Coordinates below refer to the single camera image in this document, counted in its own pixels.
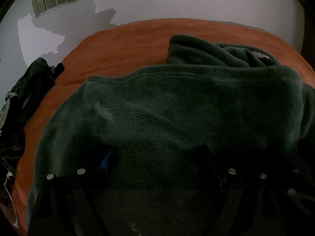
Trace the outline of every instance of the clothing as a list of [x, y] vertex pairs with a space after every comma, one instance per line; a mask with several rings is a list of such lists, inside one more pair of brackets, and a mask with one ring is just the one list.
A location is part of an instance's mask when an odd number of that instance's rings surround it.
[[92, 194], [111, 235], [199, 236], [213, 225], [223, 199], [200, 173], [201, 145], [245, 175], [277, 170], [292, 188], [315, 189], [314, 104], [314, 89], [263, 50], [172, 36], [167, 64], [90, 77], [55, 111], [26, 224], [46, 176], [88, 169], [101, 145], [117, 148], [106, 190]]
[[45, 94], [55, 85], [54, 79], [64, 70], [62, 64], [50, 67], [43, 58], [36, 59], [5, 98], [0, 113], [0, 202], [7, 204], [14, 184], [16, 166], [24, 153], [23, 127], [38, 108]]

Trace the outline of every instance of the orange bed sheet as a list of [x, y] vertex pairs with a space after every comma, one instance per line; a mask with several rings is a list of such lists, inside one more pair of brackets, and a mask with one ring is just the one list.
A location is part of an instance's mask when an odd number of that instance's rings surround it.
[[43, 127], [58, 106], [92, 75], [119, 77], [141, 67], [166, 63], [169, 39], [188, 34], [212, 43], [234, 43], [261, 48], [283, 65], [293, 67], [302, 81], [315, 87], [315, 72], [305, 59], [280, 38], [242, 26], [195, 19], [155, 19], [130, 23], [85, 38], [63, 61], [65, 71], [46, 94], [24, 127], [25, 153], [17, 167], [12, 197], [21, 236], [27, 234], [24, 216], [33, 180], [33, 160]]

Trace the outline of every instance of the silver bolt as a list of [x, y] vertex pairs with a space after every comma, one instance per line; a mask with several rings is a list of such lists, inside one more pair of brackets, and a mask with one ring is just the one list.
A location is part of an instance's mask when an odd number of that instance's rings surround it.
[[261, 173], [259, 176], [260, 176], [261, 179], [267, 179], [267, 175], [264, 174], [264, 173]]
[[85, 173], [85, 169], [78, 169], [77, 174], [83, 175]]
[[235, 169], [229, 169], [229, 174], [231, 175], [235, 175], [236, 174], [236, 170]]
[[296, 190], [293, 189], [293, 188], [290, 188], [290, 189], [288, 190], [288, 194], [290, 194], [290, 195], [296, 195]]
[[54, 174], [48, 174], [48, 175], [46, 176], [46, 178], [47, 178], [48, 180], [51, 180], [51, 179], [54, 178]]

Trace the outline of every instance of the white cord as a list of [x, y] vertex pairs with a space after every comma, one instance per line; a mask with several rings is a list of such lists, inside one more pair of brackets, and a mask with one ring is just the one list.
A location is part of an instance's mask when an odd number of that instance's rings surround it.
[[11, 194], [9, 193], [9, 191], [7, 190], [7, 180], [9, 179], [9, 177], [10, 176], [13, 176], [13, 174], [12, 174], [12, 172], [8, 172], [7, 173], [7, 178], [6, 178], [6, 180], [5, 180], [5, 183], [3, 184], [4, 185], [4, 188], [5, 188], [5, 190], [7, 191], [7, 193], [8, 193], [8, 195], [10, 196], [10, 199], [11, 199], [11, 201], [12, 201], [12, 205], [13, 205], [13, 208], [14, 208], [14, 214], [15, 214], [15, 223], [14, 224], [12, 224], [13, 226], [15, 226], [16, 228], [18, 228], [18, 216], [17, 216], [17, 214], [16, 214], [16, 209], [15, 209], [15, 205], [14, 205], [14, 202], [13, 202], [13, 199], [12, 199], [12, 197], [11, 197]]

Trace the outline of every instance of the white wall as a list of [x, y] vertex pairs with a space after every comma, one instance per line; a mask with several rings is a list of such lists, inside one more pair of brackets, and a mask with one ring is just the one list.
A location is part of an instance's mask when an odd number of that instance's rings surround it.
[[196, 18], [264, 29], [300, 52], [304, 10], [297, 0], [79, 0], [35, 18], [31, 0], [16, 0], [0, 24], [0, 106], [38, 57], [56, 65], [85, 37], [152, 18]]

